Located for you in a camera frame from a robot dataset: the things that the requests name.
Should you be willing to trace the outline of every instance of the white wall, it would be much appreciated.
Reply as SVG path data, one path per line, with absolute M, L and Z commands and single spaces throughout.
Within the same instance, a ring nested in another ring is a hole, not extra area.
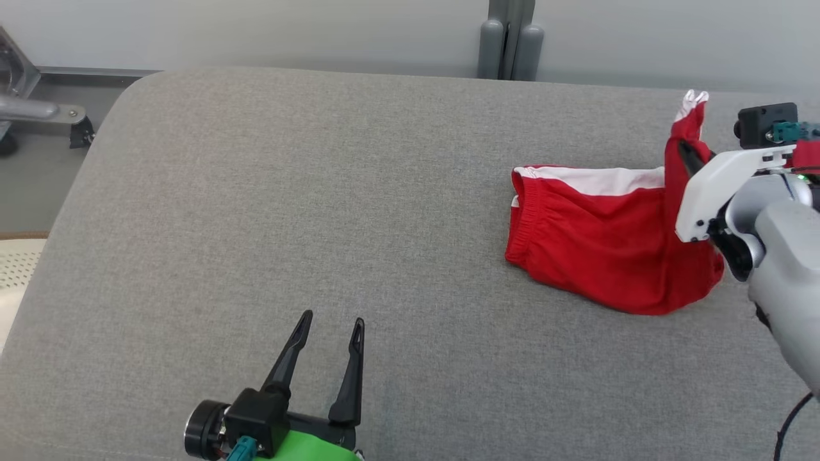
M 814 0 L 536 0 L 538 80 L 704 89 L 818 87 Z
M 476 0 L 2 0 L 36 66 L 235 64 L 475 76 Z
M 474 76 L 487 0 L 0 0 L 37 66 Z M 817 88 L 814 0 L 536 0 L 539 80 Z

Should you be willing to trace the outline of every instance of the red shorts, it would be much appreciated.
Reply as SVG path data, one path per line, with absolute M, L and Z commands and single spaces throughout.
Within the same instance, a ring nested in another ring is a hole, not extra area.
M 721 279 L 722 257 L 674 230 L 688 179 L 677 142 L 691 138 L 708 158 L 696 139 L 703 108 L 695 120 L 679 117 L 665 168 L 516 168 L 507 260 L 537 281 L 629 313 L 661 315 L 706 296 Z

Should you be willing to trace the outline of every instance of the gray fabric surface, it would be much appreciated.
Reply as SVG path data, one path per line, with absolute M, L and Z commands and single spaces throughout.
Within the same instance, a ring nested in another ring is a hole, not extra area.
M 503 260 L 514 166 L 655 167 L 683 93 L 141 80 L 103 123 L 0 358 L 3 458 L 187 459 L 194 406 L 261 384 L 312 308 L 291 409 L 326 414 L 364 317 L 369 461 L 770 459 L 806 389 L 744 286 L 634 317 Z M 705 140 L 734 148 L 738 109 L 783 100 L 713 94 Z M 819 409 L 784 460 L 818 457 Z

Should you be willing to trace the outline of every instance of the white perforated panel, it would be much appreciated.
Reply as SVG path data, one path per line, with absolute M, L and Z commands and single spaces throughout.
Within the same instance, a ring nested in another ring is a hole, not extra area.
M 0 290 L 29 284 L 45 240 L 0 240 Z
M 0 240 L 0 354 L 45 240 Z

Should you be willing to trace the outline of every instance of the teal connector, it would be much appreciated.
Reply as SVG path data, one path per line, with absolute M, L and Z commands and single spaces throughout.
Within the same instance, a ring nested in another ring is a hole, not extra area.
M 814 141 L 820 139 L 820 125 L 816 123 L 796 123 L 783 121 L 772 125 L 772 131 L 766 138 L 774 144 L 793 144 L 797 141 Z
M 772 125 L 772 139 L 775 144 L 792 144 L 796 143 L 800 138 L 800 124 L 783 121 Z
M 226 461 L 253 461 L 256 458 L 256 441 L 248 436 L 241 436 L 236 441 L 234 449 L 230 451 Z

